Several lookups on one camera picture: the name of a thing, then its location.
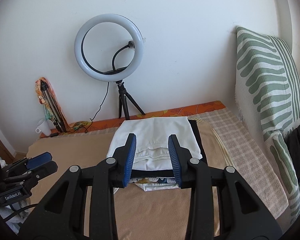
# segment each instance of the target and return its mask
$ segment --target tripod stand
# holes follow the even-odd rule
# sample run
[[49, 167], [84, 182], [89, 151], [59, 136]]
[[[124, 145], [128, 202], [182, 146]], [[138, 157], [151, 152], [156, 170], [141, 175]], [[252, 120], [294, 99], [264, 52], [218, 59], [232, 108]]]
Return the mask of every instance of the tripod stand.
[[132, 98], [132, 96], [127, 92], [127, 90], [124, 87], [124, 82], [122, 80], [116, 82], [119, 89], [119, 118], [121, 118], [122, 115], [122, 108], [124, 112], [124, 117], [126, 120], [130, 120], [129, 111], [128, 111], [128, 105], [127, 105], [127, 98], [130, 100], [130, 102], [136, 107], [136, 109], [139, 110], [139, 112], [142, 115], [145, 115], [145, 113], [142, 111], [140, 106], [136, 103], [136, 101]]

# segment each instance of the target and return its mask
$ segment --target tripod leg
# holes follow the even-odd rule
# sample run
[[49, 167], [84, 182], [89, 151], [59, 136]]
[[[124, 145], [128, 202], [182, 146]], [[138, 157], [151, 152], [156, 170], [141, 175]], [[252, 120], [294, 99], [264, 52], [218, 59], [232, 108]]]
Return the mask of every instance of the tripod leg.
[[122, 115], [122, 101], [119, 95], [119, 118], [121, 118], [121, 115]]
[[124, 117], [126, 120], [130, 120], [129, 111], [128, 111], [128, 105], [127, 105], [127, 98], [125, 95], [120, 95], [120, 99], [122, 101], [122, 107], [124, 112]]
[[138, 109], [142, 115], [145, 115], [145, 113], [142, 111], [141, 107], [137, 104], [136, 101], [134, 101], [132, 96], [129, 93], [127, 93], [126, 95], [127, 95], [127, 98], [131, 101], [131, 103], [136, 107], [136, 109]]

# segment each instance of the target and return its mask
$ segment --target pillowcase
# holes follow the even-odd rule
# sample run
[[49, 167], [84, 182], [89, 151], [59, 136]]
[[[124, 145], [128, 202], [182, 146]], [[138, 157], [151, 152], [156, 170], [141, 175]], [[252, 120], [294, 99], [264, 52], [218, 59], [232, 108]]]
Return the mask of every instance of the pillowcase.
[[285, 41], [237, 27], [236, 101], [248, 130], [280, 179], [291, 208], [300, 193], [283, 139], [300, 125], [300, 77]]

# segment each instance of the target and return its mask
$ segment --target blue gripper pad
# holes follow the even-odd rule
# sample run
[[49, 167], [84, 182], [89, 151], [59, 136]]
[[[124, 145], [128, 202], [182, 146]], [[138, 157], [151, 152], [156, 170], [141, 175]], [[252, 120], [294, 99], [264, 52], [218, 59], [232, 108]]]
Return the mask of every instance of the blue gripper pad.
[[124, 176], [123, 176], [123, 186], [124, 187], [126, 187], [128, 185], [129, 180], [130, 180], [134, 155], [136, 154], [136, 147], [137, 147], [137, 137], [134, 134], [132, 137], [131, 144], [130, 144], [127, 160], [124, 165]]
[[30, 159], [28, 161], [28, 163], [26, 164], [26, 168], [28, 170], [33, 170], [41, 165], [44, 165], [44, 164], [50, 162], [51, 160], [52, 160], [51, 153], [45, 152], [45, 153], [38, 155], [37, 157]]
[[182, 185], [181, 165], [177, 155], [176, 147], [173, 143], [171, 135], [168, 138], [168, 150], [172, 164], [173, 175], [179, 187]]

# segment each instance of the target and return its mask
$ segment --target ring light stand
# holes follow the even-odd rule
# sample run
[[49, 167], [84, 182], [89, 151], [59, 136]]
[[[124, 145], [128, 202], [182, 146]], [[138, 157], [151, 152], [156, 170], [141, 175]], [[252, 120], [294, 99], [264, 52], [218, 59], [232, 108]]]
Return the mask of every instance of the ring light stand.
[[[111, 71], [101, 72], [92, 67], [87, 61], [83, 53], [83, 42], [85, 36], [89, 32], [89, 30], [91, 30], [92, 27], [105, 22], [116, 23], [125, 28], [132, 37], [133, 43], [129, 42], [129, 45], [131, 45], [132, 47], [134, 46], [135, 52], [131, 63], [127, 67], [122, 67], [118, 69], [114, 68]], [[143, 56], [142, 35], [137, 26], [135, 26], [135, 24], [132, 21], [118, 14], [101, 14], [91, 18], [80, 28], [80, 30], [77, 33], [77, 36], [74, 41], [74, 55], [80, 68], [92, 78], [95, 78], [100, 81], [117, 83], [119, 89], [119, 118], [121, 118], [123, 108], [125, 119], [130, 120], [127, 98], [141, 112], [141, 114], [145, 114], [140, 108], [140, 106], [132, 98], [132, 96], [127, 92], [123, 85], [124, 82], [122, 81], [124, 78], [130, 76], [137, 69], [137, 67], [141, 63]]]

